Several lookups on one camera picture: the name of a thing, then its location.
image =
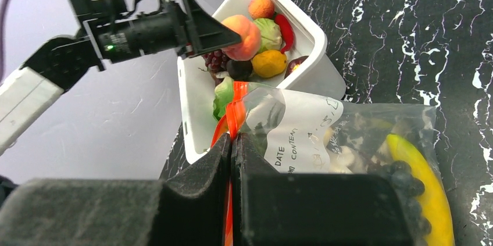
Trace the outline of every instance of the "ziplock bag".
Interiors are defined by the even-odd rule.
[[[378,174],[394,186],[416,245],[454,245],[433,147],[435,107],[352,104],[249,83],[234,88],[217,133],[227,123],[232,138],[249,134],[280,173]]]

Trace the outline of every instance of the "green cabbage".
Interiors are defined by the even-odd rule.
[[[214,89],[215,97],[213,105],[212,115],[219,121],[221,117],[226,114],[226,106],[233,101],[233,82],[234,80],[227,76],[224,78],[223,82],[216,86]]]
[[[279,25],[268,18],[258,18],[253,22],[260,29],[260,34],[262,35],[260,49],[257,53],[267,50],[280,50],[283,44],[283,37],[281,36]]]

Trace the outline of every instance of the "white label on bag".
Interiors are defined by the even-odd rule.
[[[264,158],[281,173],[328,173],[330,158],[324,146],[326,130],[342,115],[340,101],[280,90],[285,112],[267,134]]]

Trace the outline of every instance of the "white wall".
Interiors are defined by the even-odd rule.
[[[155,9],[153,0],[145,2],[140,9]],[[222,0],[198,2],[213,13]],[[12,0],[7,73],[46,40],[77,29],[68,0]],[[176,56],[162,52],[107,68],[90,70],[0,156],[0,174],[18,183],[159,177],[181,121]]]

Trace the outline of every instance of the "table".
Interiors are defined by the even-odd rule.
[[[354,103],[438,107],[456,245],[493,245],[493,0],[293,0],[326,32]],[[180,128],[162,177],[188,166]]]

